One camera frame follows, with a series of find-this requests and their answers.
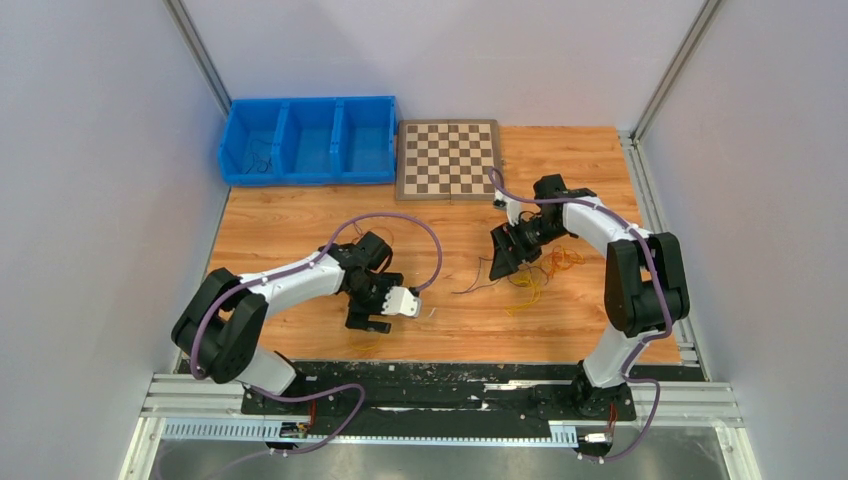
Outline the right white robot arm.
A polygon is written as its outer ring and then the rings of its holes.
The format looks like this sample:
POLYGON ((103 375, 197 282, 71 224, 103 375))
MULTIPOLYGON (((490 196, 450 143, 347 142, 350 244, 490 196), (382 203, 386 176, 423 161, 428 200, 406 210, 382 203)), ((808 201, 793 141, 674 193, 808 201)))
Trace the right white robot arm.
POLYGON ((493 204, 507 214, 490 232, 490 280, 517 273, 541 256, 543 246, 565 236, 584 240, 605 260, 609 323, 580 362, 568 401, 580 415, 596 417, 622 397, 630 369, 648 344, 669 337, 674 323, 689 314, 680 242, 670 232, 652 233, 625 220, 588 188, 568 188, 559 174, 534 184, 530 203, 539 210, 524 218, 528 200, 505 188, 500 170, 492 168, 488 176, 493 204))

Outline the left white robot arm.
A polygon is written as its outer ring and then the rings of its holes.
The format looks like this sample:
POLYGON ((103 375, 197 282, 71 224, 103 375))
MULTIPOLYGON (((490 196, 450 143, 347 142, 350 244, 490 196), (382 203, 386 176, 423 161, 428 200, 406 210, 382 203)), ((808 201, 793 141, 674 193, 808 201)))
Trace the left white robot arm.
POLYGON ((393 257, 378 235, 332 244, 289 265, 237 276, 225 268, 203 280, 171 331, 172 342, 195 356, 201 375, 218 384, 238 381, 267 393, 282 414, 300 410, 306 388, 297 369, 259 345, 265 321, 312 299, 348 297, 348 329, 387 334, 387 316, 416 317, 421 301, 400 273, 383 271, 393 257))

